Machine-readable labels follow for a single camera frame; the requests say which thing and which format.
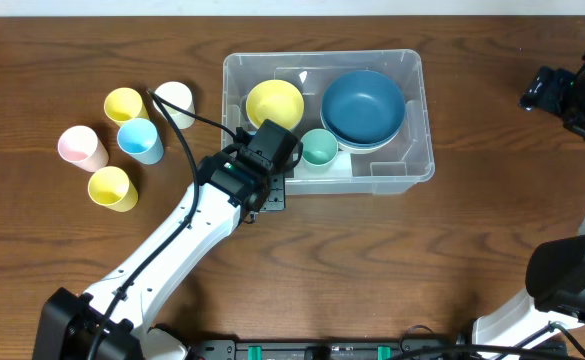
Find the cream cup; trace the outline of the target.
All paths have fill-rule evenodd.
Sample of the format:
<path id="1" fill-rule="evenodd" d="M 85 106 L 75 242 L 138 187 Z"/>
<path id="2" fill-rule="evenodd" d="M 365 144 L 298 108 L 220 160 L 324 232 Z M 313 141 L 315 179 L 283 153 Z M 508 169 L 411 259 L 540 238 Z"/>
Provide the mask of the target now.
<path id="1" fill-rule="evenodd" d="M 192 91 L 187 85 L 181 82 L 165 82 L 156 88 L 155 94 L 183 110 L 195 113 Z M 190 127 L 195 122 L 193 117 L 179 112 L 167 104 L 164 104 L 164 108 L 168 111 L 174 123 L 181 130 Z"/>

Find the clear plastic storage container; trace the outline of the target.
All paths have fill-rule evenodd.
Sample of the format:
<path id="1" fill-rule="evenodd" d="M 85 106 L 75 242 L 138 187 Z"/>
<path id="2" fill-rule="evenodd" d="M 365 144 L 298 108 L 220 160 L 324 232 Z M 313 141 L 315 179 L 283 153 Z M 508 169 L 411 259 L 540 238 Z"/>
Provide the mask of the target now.
<path id="1" fill-rule="evenodd" d="M 426 88 L 420 55 L 411 49 L 326 52 L 234 53 L 223 62 L 222 124 L 255 133 L 246 113 L 249 92 L 266 80 L 294 85 L 304 100 L 304 115 L 294 134 L 323 126 L 321 100 L 331 82 L 356 70 L 391 78 L 402 90 L 406 114 L 396 137 L 367 154 L 340 151 L 329 169 L 313 171 L 300 162 L 286 174 L 288 195 L 401 194 L 435 172 Z"/>

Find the pink cup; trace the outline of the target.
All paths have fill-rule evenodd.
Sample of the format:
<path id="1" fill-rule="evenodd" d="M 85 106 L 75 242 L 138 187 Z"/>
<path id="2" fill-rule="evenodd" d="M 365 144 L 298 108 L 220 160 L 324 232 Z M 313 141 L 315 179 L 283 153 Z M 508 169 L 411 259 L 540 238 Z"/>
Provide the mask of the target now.
<path id="1" fill-rule="evenodd" d="M 58 140 L 57 151 L 63 160 L 88 172 L 96 172 L 109 161 L 96 132 L 83 125 L 64 131 Z"/>

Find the white small bowl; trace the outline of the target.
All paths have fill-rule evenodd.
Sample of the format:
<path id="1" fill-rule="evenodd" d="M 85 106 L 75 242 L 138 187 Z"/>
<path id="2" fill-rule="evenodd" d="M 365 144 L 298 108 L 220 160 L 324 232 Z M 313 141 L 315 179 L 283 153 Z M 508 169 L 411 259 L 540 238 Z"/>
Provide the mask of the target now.
<path id="1" fill-rule="evenodd" d="M 266 120 L 270 120 L 289 131 L 294 131 L 301 123 L 302 117 L 292 113 L 248 113 L 249 122 L 260 128 Z"/>

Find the dark blue bowl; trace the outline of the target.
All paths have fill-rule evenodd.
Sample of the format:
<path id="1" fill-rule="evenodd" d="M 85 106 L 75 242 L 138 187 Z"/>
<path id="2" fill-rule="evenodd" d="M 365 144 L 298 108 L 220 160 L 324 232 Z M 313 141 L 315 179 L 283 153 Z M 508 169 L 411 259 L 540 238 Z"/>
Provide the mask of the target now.
<path id="1" fill-rule="evenodd" d="M 339 136 L 336 133 L 336 131 L 332 130 L 330 128 L 330 126 L 327 124 L 327 120 L 325 119 L 325 117 L 323 116 L 322 113 L 321 113 L 320 119 L 321 119 L 321 124 L 323 125 L 323 127 L 335 136 L 335 138 L 337 139 L 339 144 L 344 144 L 345 146 L 349 146 L 351 148 L 357 148 L 357 149 L 360 148 L 360 149 L 366 149 L 366 150 L 367 149 L 381 148 L 381 147 L 389 144 L 390 142 L 392 142 L 399 135 L 399 133 L 401 132 L 402 128 L 404 127 L 403 125 L 405 123 L 405 121 L 402 120 L 401 124 L 397 128 L 397 131 L 382 141 L 372 142 L 372 143 L 361 143 L 361 142 L 355 142 L 352 140 L 346 140 L 344 137 Z"/>
<path id="2" fill-rule="evenodd" d="M 406 100 L 390 77 L 371 70 L 356 70 L 338 77 L 327 87 L 321 113 L 339 136 L 372 143 L 397 131 L 406 115 Z"/>

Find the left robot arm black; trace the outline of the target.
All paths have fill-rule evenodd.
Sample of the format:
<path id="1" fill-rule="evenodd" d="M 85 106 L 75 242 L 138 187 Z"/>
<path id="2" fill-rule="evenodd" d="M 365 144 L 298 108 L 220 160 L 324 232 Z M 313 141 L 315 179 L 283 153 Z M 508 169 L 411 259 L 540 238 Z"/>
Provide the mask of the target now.
<path id="1" fill-rule="evenodd" d="M 292 132 L 266 121 L 204 157 L 175 210 L 128 259 L 83 294 L 59 288 L 47 300 L 34 358 L 186 358 L 181 341 L 154 328 L 155 317 L 205 254 L 262 209 L 302 148 Z"/>

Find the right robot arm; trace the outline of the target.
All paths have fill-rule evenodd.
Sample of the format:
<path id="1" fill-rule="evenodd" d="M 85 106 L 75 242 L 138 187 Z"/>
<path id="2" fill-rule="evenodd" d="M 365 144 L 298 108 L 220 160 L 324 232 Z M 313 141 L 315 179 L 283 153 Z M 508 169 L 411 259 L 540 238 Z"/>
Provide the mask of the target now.
<path id="1" fill-rule="evenodd" d="M 575 71 L 541 67 L 520 106 L 560 120 L 585 141 L 585 50 Z M 554 335 L 585 327 L 585 210 L 567 237 L 540 243 L 531 254 L 524 287 L 490 314 L 474 320 L 467 345 L 477 359 L 524 359 L 546 354 Z"/>

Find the blue cup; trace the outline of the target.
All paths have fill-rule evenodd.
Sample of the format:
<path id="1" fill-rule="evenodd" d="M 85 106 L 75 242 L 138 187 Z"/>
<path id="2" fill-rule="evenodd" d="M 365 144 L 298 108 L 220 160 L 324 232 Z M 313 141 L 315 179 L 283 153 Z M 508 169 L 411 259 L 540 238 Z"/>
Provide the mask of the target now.
<path id="1" fill-rule="evenodd" d="M 144 165 L 156 164 L 164 155 L 158 130 L 147 119 L 127 121 L 117 133 L 117 143 L 126 154 Z"/>

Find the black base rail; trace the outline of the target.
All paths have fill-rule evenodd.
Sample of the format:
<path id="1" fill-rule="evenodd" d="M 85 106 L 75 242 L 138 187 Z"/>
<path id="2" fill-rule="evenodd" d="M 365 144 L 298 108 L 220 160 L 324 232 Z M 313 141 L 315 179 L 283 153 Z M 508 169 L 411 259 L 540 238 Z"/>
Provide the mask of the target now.
<path id="1" fill-rule="evenodd" d="M 246 342 L 208 340 L 192 345 L 191 360 L 382 360 L 404 351 L 445 346 L 443 338 L 417 338 L 394 342 Z"/>

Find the yellow cup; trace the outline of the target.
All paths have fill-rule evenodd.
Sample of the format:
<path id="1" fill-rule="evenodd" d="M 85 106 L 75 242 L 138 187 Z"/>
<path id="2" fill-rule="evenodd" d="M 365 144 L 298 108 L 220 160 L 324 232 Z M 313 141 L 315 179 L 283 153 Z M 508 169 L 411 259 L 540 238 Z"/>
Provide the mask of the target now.
<path id="1" fill-rule="evenodd" d="M 111 91 L 103 108 L 106 116 L 119 127 L 133 119 L 150 119 L 140 93 L 128 87 Z"/>
<path id="2" fill-rule="evenodd" d="M 116 212 L 127 212 L 138 202 L 138 191 L 127 173 L 119 167 L 106 166 L 89 179 L 88 195 L 91 200 Z"/>

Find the green cup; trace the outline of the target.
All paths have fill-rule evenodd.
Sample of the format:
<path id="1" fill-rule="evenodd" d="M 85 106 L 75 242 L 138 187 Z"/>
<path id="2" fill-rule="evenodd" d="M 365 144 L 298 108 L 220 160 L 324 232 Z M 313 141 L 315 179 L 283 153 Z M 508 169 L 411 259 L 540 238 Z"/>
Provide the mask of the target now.
<path id="1" fill-rule="evenodd" d="M 313 129 L 301 139 L 302 160 L 312 170 L 325 170 L 336 159 L 339 146 L 336 137 L 328 130 Z"/>

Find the large cream bowl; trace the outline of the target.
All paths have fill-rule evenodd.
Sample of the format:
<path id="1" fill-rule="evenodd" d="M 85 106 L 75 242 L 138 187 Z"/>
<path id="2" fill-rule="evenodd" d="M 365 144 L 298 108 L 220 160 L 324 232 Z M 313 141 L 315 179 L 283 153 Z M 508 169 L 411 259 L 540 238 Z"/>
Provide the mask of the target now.
<path id="1" fill-rule="evenodd" d="M 339 149 L 348 153 L 352 154 L 369 154 L 378 151 L 385 145 L 388 145 L 392 140 L 393 137 L 387 139 L 386 141 L 376 144 L 376 145 L 360 145 L 360 144 L 351 144 L 347 141 L 337 137 L 336 138 Z"/>

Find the yellow small bowl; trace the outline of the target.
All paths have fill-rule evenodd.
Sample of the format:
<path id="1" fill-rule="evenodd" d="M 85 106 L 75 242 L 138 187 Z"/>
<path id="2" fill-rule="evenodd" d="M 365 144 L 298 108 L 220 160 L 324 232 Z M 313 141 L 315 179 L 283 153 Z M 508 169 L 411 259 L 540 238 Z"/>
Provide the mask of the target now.
<path id="1" fill-rule="evenodd" d="M 303 117 L 305 104 L 301 92 L 284 80 L 266 80 L 257 84 L 246 99 L 248 113 L 292 113 Z"/>

